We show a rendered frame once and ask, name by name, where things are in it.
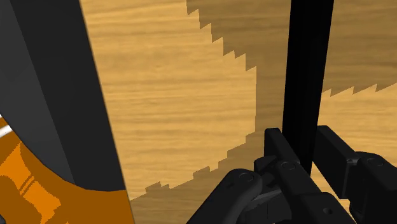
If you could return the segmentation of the orange patterned rug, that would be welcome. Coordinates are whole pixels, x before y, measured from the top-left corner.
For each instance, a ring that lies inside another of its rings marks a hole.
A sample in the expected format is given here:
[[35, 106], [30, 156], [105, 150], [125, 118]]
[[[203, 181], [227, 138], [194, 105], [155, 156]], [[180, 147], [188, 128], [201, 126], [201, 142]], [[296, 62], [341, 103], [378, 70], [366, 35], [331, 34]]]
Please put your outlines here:
[[0, 224], [135, 224], [125, 190], [70, 184], [46, 168], [0, 116]]

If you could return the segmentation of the black slim bar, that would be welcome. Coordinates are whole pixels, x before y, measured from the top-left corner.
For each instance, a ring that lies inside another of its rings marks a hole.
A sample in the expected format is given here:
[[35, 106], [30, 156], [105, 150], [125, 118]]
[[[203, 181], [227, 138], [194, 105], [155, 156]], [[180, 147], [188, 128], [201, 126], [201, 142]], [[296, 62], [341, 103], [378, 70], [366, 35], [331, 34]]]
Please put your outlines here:
[[334, 0], [291, 0], [282, 133], [311, 172]]

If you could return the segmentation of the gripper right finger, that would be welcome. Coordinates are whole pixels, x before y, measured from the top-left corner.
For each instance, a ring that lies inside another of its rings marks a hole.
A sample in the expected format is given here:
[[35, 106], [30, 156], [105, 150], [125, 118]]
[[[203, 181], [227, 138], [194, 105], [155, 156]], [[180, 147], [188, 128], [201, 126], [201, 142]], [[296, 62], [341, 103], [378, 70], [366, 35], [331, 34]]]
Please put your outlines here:
[[397, 224], [397, 167], [354, 151], [328, 126], [317, 128], [314, 163], [357, 224]]

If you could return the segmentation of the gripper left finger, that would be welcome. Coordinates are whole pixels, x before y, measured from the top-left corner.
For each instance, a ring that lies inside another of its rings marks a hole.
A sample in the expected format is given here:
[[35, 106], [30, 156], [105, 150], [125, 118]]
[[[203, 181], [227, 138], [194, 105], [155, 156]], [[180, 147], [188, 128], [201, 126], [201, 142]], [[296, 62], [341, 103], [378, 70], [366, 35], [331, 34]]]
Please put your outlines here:
[[229, 171], [186, 224], [356, 223], [318, 188], [281, 131], [270, 128], [254, 169]]

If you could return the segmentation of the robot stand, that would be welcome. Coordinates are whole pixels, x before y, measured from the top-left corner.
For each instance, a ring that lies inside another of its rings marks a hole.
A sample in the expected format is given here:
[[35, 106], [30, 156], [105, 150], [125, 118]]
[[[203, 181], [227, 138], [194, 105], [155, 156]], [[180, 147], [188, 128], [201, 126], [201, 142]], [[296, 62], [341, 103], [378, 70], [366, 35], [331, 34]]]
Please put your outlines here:
[[80, 0], [0, 0], [0, 115], [63, 180], [125, 189]]

